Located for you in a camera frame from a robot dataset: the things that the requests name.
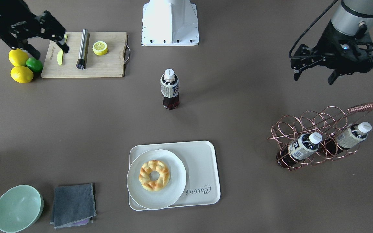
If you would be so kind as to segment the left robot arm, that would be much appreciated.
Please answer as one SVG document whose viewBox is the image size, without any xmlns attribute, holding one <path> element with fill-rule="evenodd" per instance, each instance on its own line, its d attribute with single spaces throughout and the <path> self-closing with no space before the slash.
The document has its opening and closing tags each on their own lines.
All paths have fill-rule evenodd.
<svg viewBox="0 0 373 233">
<path fill-rule="evenodd" d="M 317 45 L 301 44 L 294 55 L 289 54 L 295 81 L 316 65 L 333 70 L 330 85 L 342 75 L 369 72 L 373 69 L 372 26 L 373 0 L 342 0 Z"/>
</svg>

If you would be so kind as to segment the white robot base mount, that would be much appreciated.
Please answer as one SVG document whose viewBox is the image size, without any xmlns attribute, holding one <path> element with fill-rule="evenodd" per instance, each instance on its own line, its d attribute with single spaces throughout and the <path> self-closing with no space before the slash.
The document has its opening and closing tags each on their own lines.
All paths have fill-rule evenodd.
<svg viewBox="0 0 373 233">
<path fill-rule="evenodd" d="M 200 43 L 197 8 L 189 0 L 150 0 L 143 5 L 142 46 Z"/>
</svg>

